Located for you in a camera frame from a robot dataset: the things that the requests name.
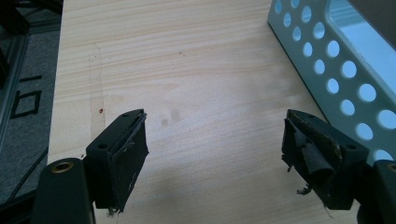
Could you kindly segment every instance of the gray carpet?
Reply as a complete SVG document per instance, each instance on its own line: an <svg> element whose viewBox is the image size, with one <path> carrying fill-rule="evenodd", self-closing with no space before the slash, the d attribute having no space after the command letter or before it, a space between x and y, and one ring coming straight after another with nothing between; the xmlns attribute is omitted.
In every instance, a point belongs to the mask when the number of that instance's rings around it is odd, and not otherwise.
<svg viewBox="0 0 396 224"><path fill-rule="evenodd" d="M41 20L56 16L60 18L59 15L46 13L37 17ZM49 145L60 31L46 31L45 26L38 30L38 33L28 37L0 151L0 204L8 199L23 175ZM5 49L7 41L3 40L0 46ZM17 196L36 188L39 174L46 164L47 157L32 172Z"/></svg>

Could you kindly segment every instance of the cable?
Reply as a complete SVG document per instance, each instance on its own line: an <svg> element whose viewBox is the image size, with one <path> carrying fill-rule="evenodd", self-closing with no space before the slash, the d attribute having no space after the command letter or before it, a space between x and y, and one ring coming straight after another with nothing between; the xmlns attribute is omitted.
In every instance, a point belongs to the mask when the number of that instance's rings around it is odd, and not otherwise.
<svg viewBox="0 0 396 224"><path fill-rule="evenodd" d="M20 191L20 189L21 189L22 185L24 184L24 182L27 180L27 178L29 178L29 176L32 174L33 170L44 159L44 157L47 156L48 153L49 153L49 147L46 147L46 149L41 153L40 157L37 158L35 163L30 167L30 169L22 177L22 179L20 180L20 183L18 183L17 187L15 187L15 189L12 191L11 195L9 195L9 198L8 198L7 202L9 202L9 201L11 201L11 200L13 200L15 198L15 196L17 195L18 191Z"/></svg>

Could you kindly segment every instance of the black plastic part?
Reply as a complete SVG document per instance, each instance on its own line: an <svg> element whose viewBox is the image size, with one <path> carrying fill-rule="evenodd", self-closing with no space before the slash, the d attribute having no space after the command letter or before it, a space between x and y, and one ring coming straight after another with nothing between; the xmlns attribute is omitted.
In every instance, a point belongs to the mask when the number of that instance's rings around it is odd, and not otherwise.
<svg viewBox="0 0 396 224"><path fill-rule="evenodd" d="M0 206L0 223L27 224L35 202L35 190Z"/></svg>
<svg viewBox="0 0 396 224"><path fill-rule="evenodd" d="M81 160L59 160L43 170L31 223L95 223Z"/></svg>
<svg viewBox="0 0 396 224"><path fill-rule="evenodd" d="M353 176L366 162L366 147L313 115L289 110L282 152L282 160L289 168L295 167L308 189L313 189L325 206L350 209L354 200Z"/></svg>
<svg viewBox="0 0 396 224"><path fill-rule="evenodd" d="M396 222L396 162L376 161L371 179L384 223Z"/></svg>
<svg viewBox="0 0 396 224"><path fill-rule="evenodd" d="M96 208L121 211L149 154L143 109L120 115L87 147L84 164Z"/></svg>

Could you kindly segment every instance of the floor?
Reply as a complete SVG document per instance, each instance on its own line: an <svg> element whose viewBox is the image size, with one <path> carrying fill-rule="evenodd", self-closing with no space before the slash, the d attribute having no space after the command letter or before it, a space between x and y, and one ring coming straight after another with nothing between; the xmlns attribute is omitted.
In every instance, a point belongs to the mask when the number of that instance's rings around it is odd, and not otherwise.
<svg viewBox="0 0 396 224"><path fill-rule="evenodd" d="M42 8L25 8L21 14L32 24L28 36L12 36L0 27L0 47L6 55L21 49L19 64L11 60L14 71L8 83L15 83L3 113L0 141L0 204L6 202L23 176L40 155L45 155L50 139L50 121L61 16ZM29 175L16 196L36 188L47 156Z"/></svg>

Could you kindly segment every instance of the wooden table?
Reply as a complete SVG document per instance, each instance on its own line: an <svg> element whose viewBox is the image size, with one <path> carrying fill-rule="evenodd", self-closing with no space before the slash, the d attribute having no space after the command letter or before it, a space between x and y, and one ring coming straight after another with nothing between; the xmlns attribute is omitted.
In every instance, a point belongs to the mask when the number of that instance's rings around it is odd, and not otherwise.
<svg viewBox="0 0 396 224"><path fill-rule="evenodd" d="M305 182L280 159L287 109L321 115L270 6L64 1L49 162L83 156L121 113L148 113L150 153L125 212L98 210L98 223L356 223L356 204L326 211L297 195Z"/></svg>

